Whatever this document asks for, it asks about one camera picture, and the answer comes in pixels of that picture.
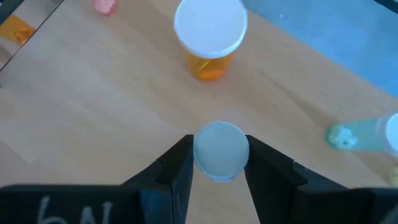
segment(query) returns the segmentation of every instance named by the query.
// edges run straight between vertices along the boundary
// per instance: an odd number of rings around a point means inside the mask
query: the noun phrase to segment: translucent bottle
[[[398,113],[331,126],[326,132],[326,141],[331,147],[342,151],[391,152],[398,155]]]
[[[22,46],[33,35],[35,29],[15,15],[11,15],[0,26],[0,36]]]
[[[240,0],[183,0],[174,18],[190,73],[207,81],[225,74],[247,27],[248,14]]]

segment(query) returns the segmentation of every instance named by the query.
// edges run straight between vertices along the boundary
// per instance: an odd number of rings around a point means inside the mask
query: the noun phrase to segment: wooden table
[[[65,0],[0,73],[0,184],[119,184],[214,120],[348,187],[386,186],[388,155],[336,152],[329,125],[398,110],[388,96],[249,13],[228,75],[185,70],[178,1],[121,1],[111,17]],[[240,175],[194,173],[187,223],[256,223]]]
[[[0,7],[0,24],[1,30],[3,30],[3,32],[0,31],[0,34],[4,34],[5,24],[8,24],[8,27],[13,27],[13,29],[18,31],[26,31],[26,29],[29,28],[37,30],[61,1],[62,0],[5,0],[4,4]],[[16,17],[23,21],[22,24],[24,24],[24,27],[16,27]],[[4,35],[0,36],[0,69],[2,69],[10,58],[15,55],[20,47],[21,43],[7,39]]]

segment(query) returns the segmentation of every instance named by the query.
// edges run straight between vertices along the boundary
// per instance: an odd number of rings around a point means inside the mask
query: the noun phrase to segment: bottle cap
[[[182,45],[201,58],[221,58],[241,44],[248,13],[240,0],[183,0],[174,17]]]
[[[249,142],[235,125],[217,121],[205,126],[193,138],[193,158],[212,181],[230,182],[248,162]]]
[[[386,139],[391,150],[398,152],[398,113],[392,115],[387,121]]]

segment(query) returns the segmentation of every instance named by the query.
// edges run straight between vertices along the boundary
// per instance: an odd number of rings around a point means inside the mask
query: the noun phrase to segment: pill bottle
[[[225,74],[247,27],[248,13],[240,0],[183,0],[174,17],[187,68],[205,81]]]
[[[390,152],[398,156],[398,113],[331,126],[326,141],[337,150]]]

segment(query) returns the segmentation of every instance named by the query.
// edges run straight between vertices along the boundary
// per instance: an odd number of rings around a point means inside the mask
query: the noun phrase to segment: pink object
[[[105,16],[112,15],[118,6],[118,0],[91,0],[91,2],[95,10]]]

